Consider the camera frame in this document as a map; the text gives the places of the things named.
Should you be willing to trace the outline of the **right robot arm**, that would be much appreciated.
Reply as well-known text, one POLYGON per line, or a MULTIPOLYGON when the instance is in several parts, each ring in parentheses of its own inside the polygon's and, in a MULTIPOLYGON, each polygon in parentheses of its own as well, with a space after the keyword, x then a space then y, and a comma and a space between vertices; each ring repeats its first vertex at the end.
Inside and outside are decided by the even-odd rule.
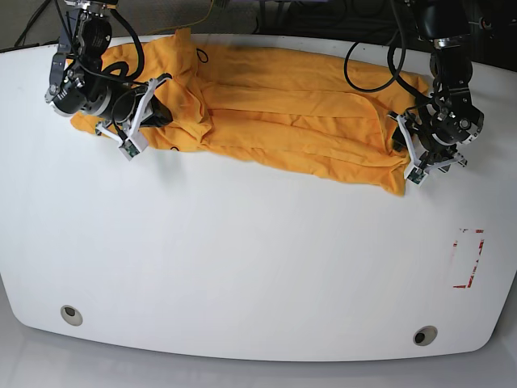
POLYGON ((168 73, 140 82, 145 67, 143 45, 116 1, 69 1, 70 11, 58 11, 61 35, 52 59, 45 101, 63 116, 81 112, 99 118, 94 131, 110 137, 130 156, 147 146, 141 129, 164 127, 173 120, 155 91, 172 77, 168 73), (115 19, 132 38, 137 67, 125 61, 104 65, 102 56, 112 38, 115 19))

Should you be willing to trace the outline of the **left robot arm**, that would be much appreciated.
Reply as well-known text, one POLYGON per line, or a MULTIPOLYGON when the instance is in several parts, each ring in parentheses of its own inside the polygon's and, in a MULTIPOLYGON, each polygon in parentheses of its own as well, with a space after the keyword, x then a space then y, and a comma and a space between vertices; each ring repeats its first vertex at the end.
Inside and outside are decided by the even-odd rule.
POLYGON ((459 1, 408 1, 418 38, 431 46, 430 70, 434 78, 432 91, 424 95, 406 82, 403 64, 393 62, 395 50, 406 58, 405 24, 391 2, 397 29, 389 43, 387 64, 391 78, 384 85, 368 89, 372 94, 397 83, 415 100, 402 114, 390 112, 397 122, 392 136, 396 150, 407 149, 410 163, 404 172, 407 180, 421 184, 431 171, 448 172, 457 163, 466 166, 459 145, 476 140, 484 123, 483 113, 473 105, 469 82, 473 64, 467 53, 469 23, 459 1))

